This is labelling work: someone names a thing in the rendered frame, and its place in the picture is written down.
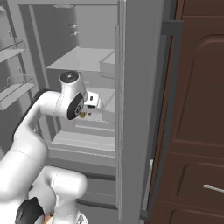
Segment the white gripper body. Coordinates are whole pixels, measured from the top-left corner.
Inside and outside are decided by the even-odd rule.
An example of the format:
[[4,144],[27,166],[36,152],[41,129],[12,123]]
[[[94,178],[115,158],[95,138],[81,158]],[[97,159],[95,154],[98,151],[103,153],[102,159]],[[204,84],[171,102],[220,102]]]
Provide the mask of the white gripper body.
[[93,112],[94,113],[101,113],[102,110],[103,110],[103,102],[102,102],[102,100],[99,100],[97,105],[95,106]]

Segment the grey glass fridge shelf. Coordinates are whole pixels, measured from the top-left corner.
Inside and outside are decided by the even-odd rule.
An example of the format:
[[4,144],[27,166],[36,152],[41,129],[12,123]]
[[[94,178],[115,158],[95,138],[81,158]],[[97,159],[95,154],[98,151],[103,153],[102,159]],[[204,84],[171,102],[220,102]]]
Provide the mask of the grey glass fridge shelf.
[[75,47],[48,68],[113,73],[116,68],[115,50]]
[[99,100],[102,100],[103,109],[105,109],[109,101],[115,95],[115,92],[116,91],[114,89],[109,88],[88,87],[87,100],[84,103],[83,110],[87,113],[94,113],[93,110],[95,109],[95,106]]

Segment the grey fridge crisper drawer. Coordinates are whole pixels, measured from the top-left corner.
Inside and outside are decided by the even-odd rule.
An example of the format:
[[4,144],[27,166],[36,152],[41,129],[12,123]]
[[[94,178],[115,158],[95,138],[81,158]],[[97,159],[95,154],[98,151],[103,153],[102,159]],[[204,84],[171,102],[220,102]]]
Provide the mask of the grey fridge crisper drawer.
[[116,126],[110,122],[61,119],[61,129],[48,144],[49,157],[91,165],[116,166]]

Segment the dark grey fridge side panel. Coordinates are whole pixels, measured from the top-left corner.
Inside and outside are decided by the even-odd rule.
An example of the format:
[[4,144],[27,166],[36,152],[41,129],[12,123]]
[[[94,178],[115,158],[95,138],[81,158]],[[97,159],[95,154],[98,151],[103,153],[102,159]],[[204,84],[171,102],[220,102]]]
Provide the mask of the dark grey fridge side panel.
[[170,144],[170,137],[172,132],[172,113],[175,102],[175,91],[177,86],[177,76],[179,73],[179,55],[181,50],[181,41],[183,33],[184,22],[182,20],[168,20],[162,24],[162,33],[172,35],[173,39],[173,56],[171,60],[171,76],[169,82],[169,94],[167,101],[167,108],[164,120],[164,145],[160,154],[160,159],[157,163],[157,175],[155,184],[152,188],[152,194],[149,201],[149,208],[143,211],[145,214],[145,224],[150,224],[156,198],[158,196],[159,183],[162,177],[162,172],[165,167],[165,160]]

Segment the grey open fridge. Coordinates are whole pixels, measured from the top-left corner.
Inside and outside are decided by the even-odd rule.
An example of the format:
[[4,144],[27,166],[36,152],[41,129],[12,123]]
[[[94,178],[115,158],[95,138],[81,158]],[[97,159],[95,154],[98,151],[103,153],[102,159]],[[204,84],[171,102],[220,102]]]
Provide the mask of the grey open fridge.
[[[31,64],[41,88],[60,90],[60,74],[67,70],[49,69],[60,57],[74,49],[99,48],[115,50],[117,23],[116,0],[19,0],[18,3],[29,44]],[[81,73],[87,88],[116,90],[116,72]],[[87,113],[84,119],[104,121],[116,126],[116,93],[101,113]],[[64,118],[47,117],[40,129],[49,144],[60,132]],[[49,165],[77,170],[85,174],[116,176],[115,167],[86,164],[49,157]],[[80,204],[90,224],[119,224],[118,211]]]

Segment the grey freezer drawer front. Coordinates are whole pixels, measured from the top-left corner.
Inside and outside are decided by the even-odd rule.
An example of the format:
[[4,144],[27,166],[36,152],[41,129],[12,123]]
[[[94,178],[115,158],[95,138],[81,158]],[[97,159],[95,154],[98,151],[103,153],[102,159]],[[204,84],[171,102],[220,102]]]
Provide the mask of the grey freezer drawer front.
[[89,207],[116,210],[116,177],[114,175],[87,173],[87,191],[77,202]]

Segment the clear door bin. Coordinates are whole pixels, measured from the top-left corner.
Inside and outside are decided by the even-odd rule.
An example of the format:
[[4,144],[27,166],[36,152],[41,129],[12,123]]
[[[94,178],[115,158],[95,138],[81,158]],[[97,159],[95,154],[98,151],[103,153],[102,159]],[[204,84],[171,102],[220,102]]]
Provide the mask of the clear door bin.
[[35,82],[30,75],[19,74],[8,77],[6,86],[0,89],[0,110],[7,109],[34,87]]
[[25,42],[18,38],[0,38],[0,63],[23,53]]

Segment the brown wooden cabinet door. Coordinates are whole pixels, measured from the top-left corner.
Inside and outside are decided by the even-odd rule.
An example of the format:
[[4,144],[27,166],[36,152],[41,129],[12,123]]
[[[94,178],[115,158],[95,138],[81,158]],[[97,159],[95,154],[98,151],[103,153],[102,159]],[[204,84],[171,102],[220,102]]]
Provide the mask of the brown wooden cabinet door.
[[170,150],[224,158],[224,16],[184,16]]

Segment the grey fridge door with bins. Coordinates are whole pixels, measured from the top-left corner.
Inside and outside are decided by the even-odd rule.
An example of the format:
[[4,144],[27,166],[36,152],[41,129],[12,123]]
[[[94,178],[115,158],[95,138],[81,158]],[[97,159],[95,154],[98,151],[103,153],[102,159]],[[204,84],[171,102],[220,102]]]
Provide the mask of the grey fridge door with bins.
[[[0,39],[10,39],[12,28],[6,3],[0,0]],[[0,62],[0,92],[7,86],[7,80],[12,75],[20,75],[21,68],[18,56],[5,62]],[[25,111],[32,103],[32,91],[29,90],[15,100],[7,109],[0,110],[0,160],[12,146],[12,135],[18,126]]]

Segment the brown wooden drawer front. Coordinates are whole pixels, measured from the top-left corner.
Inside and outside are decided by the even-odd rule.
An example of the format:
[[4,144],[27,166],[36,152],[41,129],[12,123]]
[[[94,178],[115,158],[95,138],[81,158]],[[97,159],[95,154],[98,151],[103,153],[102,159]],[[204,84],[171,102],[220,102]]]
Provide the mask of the brown wooden drawer front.
[[224,164],[200,161],[168,162],[164,168],[158,200],[224,212]]

